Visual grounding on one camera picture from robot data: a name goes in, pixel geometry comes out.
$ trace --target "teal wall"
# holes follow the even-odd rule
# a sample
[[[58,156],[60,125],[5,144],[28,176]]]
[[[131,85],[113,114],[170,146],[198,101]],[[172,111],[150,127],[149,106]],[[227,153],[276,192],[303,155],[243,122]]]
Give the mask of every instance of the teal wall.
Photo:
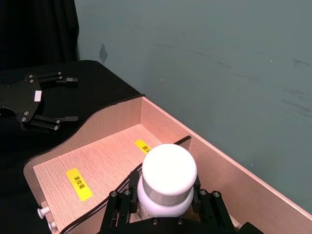
[[[76,0],[76,7],[81,59],[104,62],[312,212],[311,0]]]

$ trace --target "wooden drawer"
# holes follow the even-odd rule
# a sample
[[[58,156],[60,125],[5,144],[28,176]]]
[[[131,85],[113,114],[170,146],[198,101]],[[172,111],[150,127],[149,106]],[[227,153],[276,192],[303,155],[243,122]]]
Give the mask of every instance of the wooden drawer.
[[[203,188],[222,193],[238,223],[266,234],[312,233],[312,216],[145,97],[90,117],[68,141],[30,160],[24,175],[38,204],[46,201],[59,233],[99,231],[105,199],[144,159],[135,142],[151,148],[191,137]],[[93,195],[81,201],[66,172],[77,168]]]

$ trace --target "black metal bracket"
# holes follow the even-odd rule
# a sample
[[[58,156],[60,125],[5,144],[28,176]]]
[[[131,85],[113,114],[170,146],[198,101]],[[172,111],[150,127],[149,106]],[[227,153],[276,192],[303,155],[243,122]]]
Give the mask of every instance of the black metal bracket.
[[[198,177],[194,184],[192,209],[199,215],[200,222],[181,217],[154,217],[129,223],[130,215],[137,212],[138,179],[139,172],[132,171],[129,188],[122,193],[110,193],[98,234],[263,234],[250,223],[236,230],[221,193],[201,189]]]
[[[56,131],[66,121],[77,121],[78,117],[50,118],[36,114],[41,103],[42,89],[57,85],[76,87],[77,78],[64,78],[62,72],[43,75],[27,74],[24,79],[11,85],[0,84],[0,116],[15,114],[23,129]]]

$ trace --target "white cylindrical object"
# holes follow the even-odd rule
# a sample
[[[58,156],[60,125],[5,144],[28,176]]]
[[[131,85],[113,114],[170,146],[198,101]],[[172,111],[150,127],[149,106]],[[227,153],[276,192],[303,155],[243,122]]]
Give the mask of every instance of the white cylindrical object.
[[[42,209],[37,209],[37,212],[39,217],[43,219],[46,216],[46,214],[50,212],[50,208],[47,206]]]
[[[192,155],[175,144],[153,148],[142,164],[137,195],[145,211],[156,217],[176,217],[189,208],[197,166]]]
[[[57,225],[55,224],[55,222],[48,222],[48,227],[49,227],[50,231],[52,231],[54,228],[57,227]]]

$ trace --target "yellow label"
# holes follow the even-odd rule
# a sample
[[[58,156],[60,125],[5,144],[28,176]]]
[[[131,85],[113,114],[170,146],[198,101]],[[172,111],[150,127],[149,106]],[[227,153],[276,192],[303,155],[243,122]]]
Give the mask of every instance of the yellow label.
[[[66,172],[66,175],[69,181],[72,183],[72,186],[76,190],[76,193],[78,194],[81,201],[85,201],[93,196],[86,181],[84,181],[77,168],[70,169]]]
[[[135,144],[146,154],[152,149],[143,140],[137,140]]]

